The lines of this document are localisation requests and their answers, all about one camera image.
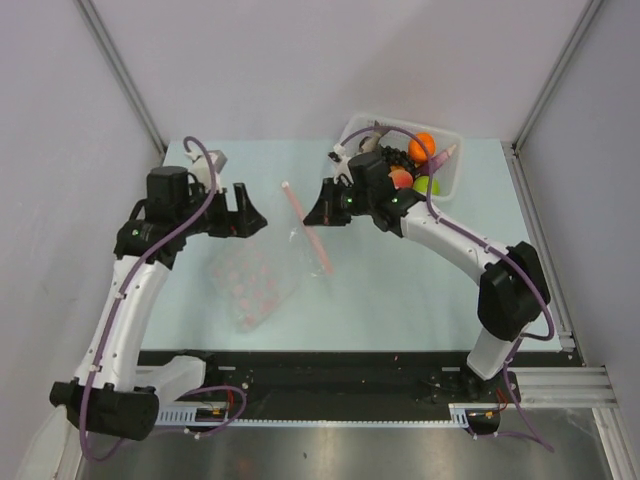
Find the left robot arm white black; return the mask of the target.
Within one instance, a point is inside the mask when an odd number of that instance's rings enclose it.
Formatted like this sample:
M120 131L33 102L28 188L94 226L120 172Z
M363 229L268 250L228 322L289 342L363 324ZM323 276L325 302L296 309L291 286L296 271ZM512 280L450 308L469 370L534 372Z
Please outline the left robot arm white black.
M220 374L196 356L137 372L151 311L188 238L248 238L267 225L244 184L234 184L231 210L225 190L210 181L209 172L176 166L147 175L145 198L117 233L110 290L85 357L72 380L55 382L49 395L79 432L140 441L163 407L190 392L202 400L219 392Z

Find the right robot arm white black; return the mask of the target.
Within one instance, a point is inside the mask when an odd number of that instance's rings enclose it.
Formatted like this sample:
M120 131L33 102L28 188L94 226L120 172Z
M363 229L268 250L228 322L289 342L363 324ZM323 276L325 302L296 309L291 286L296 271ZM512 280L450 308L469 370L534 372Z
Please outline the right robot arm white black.
M359 154L347 170L324 179L319 197L304 218L307 226L342 227L368 216L383 232L418 243L467 274L479 288L482 325L461 376L463 393L484 401L497 389L499 372L515 356L528 328L549 318L550 292L536 249L493 243L441 213L425 195L397 187L378 153Z

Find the clear zip top bag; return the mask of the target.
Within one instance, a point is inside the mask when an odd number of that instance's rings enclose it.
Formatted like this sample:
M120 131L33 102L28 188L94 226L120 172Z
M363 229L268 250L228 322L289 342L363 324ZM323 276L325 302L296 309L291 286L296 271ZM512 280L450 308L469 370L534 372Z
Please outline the clear zip top bag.
M209 267L223 312L239 333L273 316L306 279L334 272L319 235L303 224L305 213L289 182L281 183L270 206L275 211L267 215L268 225L248 239L227 240Z

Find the grey toy fish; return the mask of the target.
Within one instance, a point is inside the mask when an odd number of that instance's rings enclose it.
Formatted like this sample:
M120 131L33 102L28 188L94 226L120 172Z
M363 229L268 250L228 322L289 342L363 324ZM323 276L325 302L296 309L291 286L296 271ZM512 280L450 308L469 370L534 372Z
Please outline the grey toy fish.
M379 121L373 124L373 130L362 138L358 146L358 153L369 153L376 150L380 140L390 132L390 128Z

